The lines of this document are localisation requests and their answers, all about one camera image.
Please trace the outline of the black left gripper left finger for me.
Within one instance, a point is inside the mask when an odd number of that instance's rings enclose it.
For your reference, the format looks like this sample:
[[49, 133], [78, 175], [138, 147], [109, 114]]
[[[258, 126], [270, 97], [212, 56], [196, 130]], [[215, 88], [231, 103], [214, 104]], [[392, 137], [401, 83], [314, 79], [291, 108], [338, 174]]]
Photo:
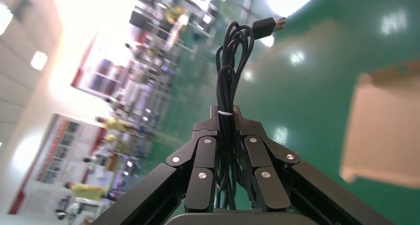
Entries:
[[181, 201], [185, 211], [213, 211], [219, 131], [217, 107], [197, 122], [191, 140], [156, 166], [133, 189], [93, 221], [95, 225], [163, 225]]

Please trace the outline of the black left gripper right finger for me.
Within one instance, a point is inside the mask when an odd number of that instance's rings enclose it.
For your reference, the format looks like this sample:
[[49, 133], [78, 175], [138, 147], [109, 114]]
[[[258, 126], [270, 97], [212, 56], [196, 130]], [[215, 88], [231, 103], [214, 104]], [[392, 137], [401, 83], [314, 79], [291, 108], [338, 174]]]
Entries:
[[281, 225], [388, 225], [390, 220], [234, 109], [240, 163], [260, 222]]

